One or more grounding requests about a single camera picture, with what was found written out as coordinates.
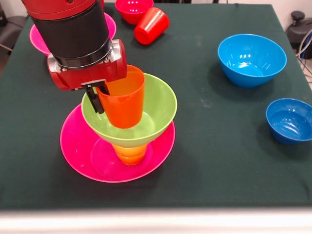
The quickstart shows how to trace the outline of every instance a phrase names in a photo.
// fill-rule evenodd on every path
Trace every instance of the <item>blue bowl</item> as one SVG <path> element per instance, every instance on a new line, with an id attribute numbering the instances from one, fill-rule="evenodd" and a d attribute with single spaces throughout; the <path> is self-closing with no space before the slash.
<path id="1" fill-rule="evenodd" d="M 283 144 L 312 140 L 312 106 L 300 100 L 282 98 L 267 108 L 272 135 Z"/>
<path id="2" fill-rule="evenodd" d="M 251 34 L 223 40 L 218 56 L 229 80 L 243 88 L 253 88 L 273 79 L 286 66 L 287 57 L 274 41 Z"/>

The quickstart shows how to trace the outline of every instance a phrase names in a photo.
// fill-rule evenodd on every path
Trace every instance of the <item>magenta plate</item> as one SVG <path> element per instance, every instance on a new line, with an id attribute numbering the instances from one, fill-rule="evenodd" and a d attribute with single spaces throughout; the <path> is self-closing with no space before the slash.
<path id="1" fill-rule="evenodd" d="M 159 167 L 172 150 L 175 135 L 175 125 L 171 122 L 148 145 L 144 159 L 135 166 L 127 166 L 118 159 L 112 145 L 87 125 L 78 105 L 63 124 L 60 145 L 67 162 L 83 176 L 100 182 L 122 183 L 141 178 Z"/>

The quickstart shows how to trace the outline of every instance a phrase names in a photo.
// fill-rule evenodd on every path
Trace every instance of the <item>pink plate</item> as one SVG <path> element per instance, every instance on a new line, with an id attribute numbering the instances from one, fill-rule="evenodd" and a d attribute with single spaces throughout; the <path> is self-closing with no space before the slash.
<path id="1" fill-rule="evenodd" d="M 107 26 L 108 26 L 108 31 L 109 31 L 109 37 L 112 39 L 115 36 L 116 33 L 116 24 L 115 21 L 113 20 L 112 17 L 110 17 L 108 14 L 104 13 Z M 40 35 L 37 27 L 35 25 L 32 26 L 29 32 L 29 39 L 32 43 L 32 45 L 42 53 L 44 53 L 46 56 L 49 55 L 50 51 L 48 47 L 46 46 L 44 40 L 42 39 L 42 36 Z"/>
<path id="2" fill-rule="evenodd" d="M 112 145 L 87 125 L 80 104 L 63 124 L 60 145 L 67 162 L 83 176 L 100 182 L 122 183 L 141 178 L 159 167 L 172 150 L 175 135 L 175 125 L 171 122 L 148 145 L 144 159 L 135 166 L 127 166 L 119 160 Z"/>

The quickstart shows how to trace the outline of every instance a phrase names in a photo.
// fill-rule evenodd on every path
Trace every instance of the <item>plastic bowl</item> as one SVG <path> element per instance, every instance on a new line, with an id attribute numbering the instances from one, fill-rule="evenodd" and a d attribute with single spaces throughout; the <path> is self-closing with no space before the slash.
<path id="1" fill-rule="evenodd" d="M 87 95 L 81 102 L 82 115 L 87 124 L 107 142 L 125 148 L 148 144 L 160 136 L 176 115 L 177 100 L 171 87 L 161 79 L 146 74 L 144 107 L 141 121 L 134 127 L 114 127 L 105 112 L 95 113 Z"/>
<path id="2" fill-rule="evenodd" d="M 287 63 L 284 50 L 274 41 L 252 34 L 226 38 L 218 47 L 221 67 L 229 80 L 253 88 L 273 79 Z"/>
<path id="3" fill-rule="evenodd" d="M 129 24 L 137 24 L 153 5 L 153 0 L 116 0 L 115 2 L 115 7 L 121 17 Z"/>
<path id="4" fill-rule="evenodd" d="M 105 16 L 107 26 L 108 26 L 109 37 L 110 37 L 110 39 L 113 39 L 115 36 L 115 33 L 116 33 L 116 29 L 117 29 L 115 21 L 113 20 L 112 17 L 110 17 L 106 13 L 104 13 L 104 16 Z M 37 50 L 39 50 L 40 52 L 42 52 L 46 56 L 48 56 L 50 54 L 50 51 L 49 51 L 47 45 L 45 44 L 42 36 L 40 35 L 40 33 L 39 33 L 39 31 L 35 25 L 33 25 L 32 28 L 30 29 L 29 39 L 30 39 L 32 45 Z"/>
<path id="5" fill-rule="evenodd" d="M 266 111 L 272 135 L 283 144 L 312 140 L 312 106 L 300 100 L 282 98 Z"/>

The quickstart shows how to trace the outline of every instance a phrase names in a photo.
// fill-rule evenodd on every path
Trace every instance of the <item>pink bowl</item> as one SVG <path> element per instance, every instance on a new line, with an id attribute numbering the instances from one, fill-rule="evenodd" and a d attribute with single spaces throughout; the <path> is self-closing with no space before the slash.
<path id="1" fill-rule="evenodd" d="M 109 37 L 110 37 L 110 39 L 113 39 L 115 36 L 115 33 L 116 33 L 116 29 L 117 29 L 116 23 L 113 20 L 113 18 L 110 17 L 108 14 L 104 13 L 104 16 L 105 16 L 107 26 L 108 26 Z M 48 56 L 50 54 L 48 47 L 46 46 L 42 36 L 40 35 L 40 33 L 39 33 L 39 31 L 35 25 L 33 25 L 32 28 L 30 29 L 29 39 L 30 39 L 32 45 L 37 50 L 41 51 L 46 56 Z"/>
<path id="2" fill-rule="evenodd" d="M 143 160 L 134 166 L 123 164 L 112 145 L 101 139 L 85 122 L 81 104 L 66 118 L 60 146 L 69 165 L 81 175 L 100 182 L 122 183 L 141 178 L 158 168 L 168 157 L 175 141 L 173 122 L 148 144 Z"/>
<path id="3" fill-rule="evenodd" d="M 116 0 L 115 2 L 116 9 L 129 24 L 137 24 L 153 5 L 153 0 Z"/>

